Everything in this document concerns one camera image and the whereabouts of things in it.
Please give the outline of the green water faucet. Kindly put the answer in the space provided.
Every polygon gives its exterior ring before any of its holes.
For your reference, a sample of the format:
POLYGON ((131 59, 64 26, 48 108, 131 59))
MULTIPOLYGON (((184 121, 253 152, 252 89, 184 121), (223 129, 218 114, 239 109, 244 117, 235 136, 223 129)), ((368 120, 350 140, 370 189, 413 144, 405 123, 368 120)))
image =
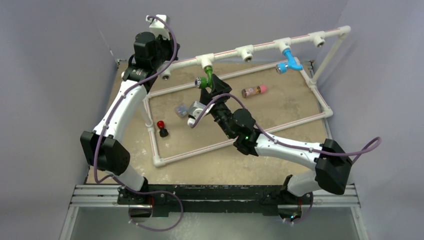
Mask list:
POLYGON ((194 81, 194 86, 198 89, 213 88, 213 67, 207 66, 204 68, 206 77, 197 77, 194 81))

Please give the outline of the white PVC pipe frame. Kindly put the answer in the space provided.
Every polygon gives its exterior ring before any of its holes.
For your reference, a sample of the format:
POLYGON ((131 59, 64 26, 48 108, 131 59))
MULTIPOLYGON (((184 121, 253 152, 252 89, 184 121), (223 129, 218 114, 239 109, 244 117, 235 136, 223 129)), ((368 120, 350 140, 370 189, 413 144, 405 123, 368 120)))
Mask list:
MULTIPOLYGON (((282 131, 282 130, 285 130, 285 129, 289 129, 289 128, 292 128, 292 127, 296 127, 296 126, 299 126, 299 125, 310 123, 310 122, 313 122, 313 121, 316 121, 316 120, 327 119, 327 118, 333 116, 333 114, 334 114, 333 110, 326 103, 326 100, 324 99, 324 97, 321 95, 321 93, 318 90, 317 81, 318 81, 319 76, 323 72, 323 70, 325 70, 326 66, 329 64, 330 60, 333 58, 334 54, 339 49, 341 43, 350 34, 351 30, 352 29, 351 29, 350 26, 345 25, 345 26, 341 26, 341 27, 331 29, 331 30, 316 31, 316 32, 312 32, 312 33, 308 33, 306 35, 301 35, 301 36, 296 36, 296 37, 280 38, 280 39, 273 40, 271 42, 260 43, 260 44, 256 44, 256 45, 250 44, 250 45, 240 46, 240 47, 237 47, 233 50, 227 50, 227 51, 223 51, 223 52, 219 52, 219 53, 208 53, 208 54, 198 55, 194 58, 189 58, 189 59, 186 59, 186 60, 173 62, 167 69, 165 69, 159 75, 158 79, 168 80, 170 78, 171 72, 173 70, 182 69, 182 68, 191 67, 191 66, 201 66, 201 68, 204 70, 204 68, 207 67, 207 66, 212 67, 213 63, 218 61, 218 60, 224 60, 224 59, 233 58, 233 57, 241 57, 243 61, 249 62, 253 59, 253 54, 256 53, 256 52, 271 50, 271 49, 277 49, 277 50, 279 50, 280 53, 282 53, 282 51, 287 49, 287 48, 291 49, 292 45, 301 44, 301 43, 313 43, 313 45, 315 47, 320 48, 325 44, 325 40, 327 38, 337 37, 337 40, 332 45, 330 51, 328 52, 328 54, 324 58, 322 65, 315 72, 314 76, 309 77, 308 74, 306 73, 306 70, 298 71, 302 75, 306 85, 312 91, 317 102, 319 103, 319 106, 321 107, 321 113, 318 113, 318 114, 315 114, 315 115, 312 115, 312 116, 309 116, 309 117, 305 117, 305 118, 302 118, 302 119, 299 119, 299 120, 296 120, 296 121, 292 121, 292 122, 289 122, 289 123, 277 125, 277 126, 268 128, 266 130, 269 133, 275 133, 275 132, 282 131)), ((281 61, 277 61, 277 62, 273 62, 273 63, 268 63, 268 64, 248 68, 248 69, 245 69, 245 70, 227 73, 227 74, 224 74, 222 76, 219 76, 219 78, 221 80, 226 80, 226 79, 240 77, 240 76, 247 75, 247 74, 256 73, 256 72, 259 72, 259 71, 268 70, 268 69, 271 69, 271 68, 275 68, 275 66, 277 64, 285 63, 286 61, 287 60, 281 60, 281 61)), ((182 90, 187 90, 187 89, 190 89, 190 88, 194 88, 194 83, 186 83, 186 84, 173 86, 173 87, 169 87, 169 88, 165 88, 165 89, 161 89, 161 90, 157 90, 157 91, 151 91, 150 93, 148 93, 147 96, 145 97, 145 99, 143 100, 142 109, 144 110, 144 112, 143 112, 144 119, 146 119, 145 117, 148 116, 149 119, 152 120, 152 111, 151 111, 151 108, 150 108, 150 99, 152 99, 154 97, 159 97, 159 96, 162 96, 162 95, 175 93, 175 92, 182 91, 182 90)), ((151 145, 151 148, 152 148, 152 162, 153 162, 153 165, 157 168, 160 168, 160 167, 163 167, 167 164, 171 164, 171 163, 174 163, 174 162, 177 162, 177 161, 181 161, 181 160, 184 160, 184 159, 187 159, 187 158, 190 158, 190 157, 194 157, 194 156, 197 156, 197 155, 200 155, 200 154, 204 154, 204 153, 208 153, 208 152, 211 152, 211 151, 214 151, 214 150, 218 150, 218 149, 221 149, 221 148, 224 148, 224 147, 227 147, 227 146, 230 146, 230 145, 233 144, 233 142, 231 140, 226 140, 226 141, 215 143, 215 144, 212 144, 212 145, 209 145, 209 146, 206 146, 206 147, 202 147, 202 148, 187 151, 187 152, 184 152, 184 153, 181 153, 181 154, 177 154, 177 155, 174 155, 174 156, 171 156, 171 157, 162 158, 162 157, 160 157, 160 154, 159 154, 158 143, 157 143, 155 133, 154 133, 154 130, 153 130, 154 128, 153 128, 152 125, 153 125, 153 123, 149 123, 149 124, 146 123, 146 127, 147 127, 148 134, 149 134, 149 139, 150 139, 150 145, 151 145)))

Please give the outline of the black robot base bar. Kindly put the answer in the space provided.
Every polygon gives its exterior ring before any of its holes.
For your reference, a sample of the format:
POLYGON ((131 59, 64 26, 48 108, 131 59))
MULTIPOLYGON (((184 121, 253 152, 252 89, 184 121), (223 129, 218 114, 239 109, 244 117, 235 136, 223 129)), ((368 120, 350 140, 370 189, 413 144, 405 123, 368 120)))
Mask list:
POLYGON ((140 193, 118 188, 119 205, 153 208, 154 217, 170 213, 236 213, 297 219, 313 193, 295 196, 284 185, 148 184, 140 193))

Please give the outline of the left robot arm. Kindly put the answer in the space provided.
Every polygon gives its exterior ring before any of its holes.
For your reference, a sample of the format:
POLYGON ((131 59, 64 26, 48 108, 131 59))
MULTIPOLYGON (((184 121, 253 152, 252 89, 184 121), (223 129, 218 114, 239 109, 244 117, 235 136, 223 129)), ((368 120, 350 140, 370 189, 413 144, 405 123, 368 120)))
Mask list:
POLYGON ((158 75, 177 60, 180 45, 175 34, 169 38, 161 34, 141 32, 133 44, 134 54, 122 73, 121 84, 110 108, 92 131, 80 136, 87 163, 93 167, 94 180, 101 183, 98 171, 107 173, 130 190, 129 197, 138 205, 146 203, 149 191, 146 178, 130 165, 130 153, 122 144, 126 127, 136 108, 150 92, 158 75))

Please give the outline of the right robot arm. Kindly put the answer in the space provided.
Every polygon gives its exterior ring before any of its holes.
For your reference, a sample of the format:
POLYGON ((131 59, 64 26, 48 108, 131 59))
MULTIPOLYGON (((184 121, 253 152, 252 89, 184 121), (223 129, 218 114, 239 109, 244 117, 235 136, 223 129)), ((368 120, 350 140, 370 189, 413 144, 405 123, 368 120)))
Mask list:
POLYGON ((244 155, 274 157, 310 169, 304 174, 288 176, 280 196, 288 204, 319 189, 343 195, 349 184, 353 161, 332 139, 323 143, 301 142, 272 135, 259 127, 251 113, 242 106, 232 112, 226 105, 232 88, 215 74, 198 77, 194 85, 200 89, 202 111, 195 115, 194 128, 204 115, 211 115, 233 146, 244 155))

